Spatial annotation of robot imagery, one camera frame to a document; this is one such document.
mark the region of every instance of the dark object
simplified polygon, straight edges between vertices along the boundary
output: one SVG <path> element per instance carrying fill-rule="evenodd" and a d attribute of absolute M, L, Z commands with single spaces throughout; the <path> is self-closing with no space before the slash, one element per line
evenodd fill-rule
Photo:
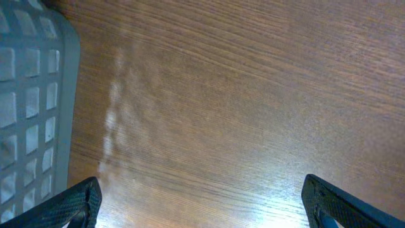
<path fill-rule="evenodd" d="M 90 177 L 33 209 L 0 225 L 10 227 L 93 228 L 101 205 L 100 185 Z"/>
<path fill-rule="evenodd" d="M 311 228 L 405 227 L 405 222 L 380 211 L 349 193 L 308 174 L 302 188 L 302 202 Z"/>

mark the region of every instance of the wood grain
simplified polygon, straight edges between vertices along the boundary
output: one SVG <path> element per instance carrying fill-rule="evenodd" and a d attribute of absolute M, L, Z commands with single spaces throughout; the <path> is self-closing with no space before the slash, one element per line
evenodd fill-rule
<path fill-rule="evenodd" d="M 307 227 L 313 173 L 405 219 L 405 5 L 57 2 L 99 227 Z"/>

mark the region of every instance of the wooden table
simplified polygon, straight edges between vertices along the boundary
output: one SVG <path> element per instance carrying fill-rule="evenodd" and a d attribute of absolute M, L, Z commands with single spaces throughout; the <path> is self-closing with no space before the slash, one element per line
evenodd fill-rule
<path fill-rule="evenodd" d="M 405 5 L 316 2 L 57 3 L 100 227 L 307 227 L 308 173 L 405 219 Z"/>

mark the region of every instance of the gray plastic basket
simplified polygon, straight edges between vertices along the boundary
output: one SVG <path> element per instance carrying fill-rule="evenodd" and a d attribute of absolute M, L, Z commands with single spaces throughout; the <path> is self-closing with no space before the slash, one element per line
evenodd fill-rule
<path fill-rule="evenodd" d="M 36 0 L 0 0 L 0 223 L 66 189 L 79 39 Z"/>

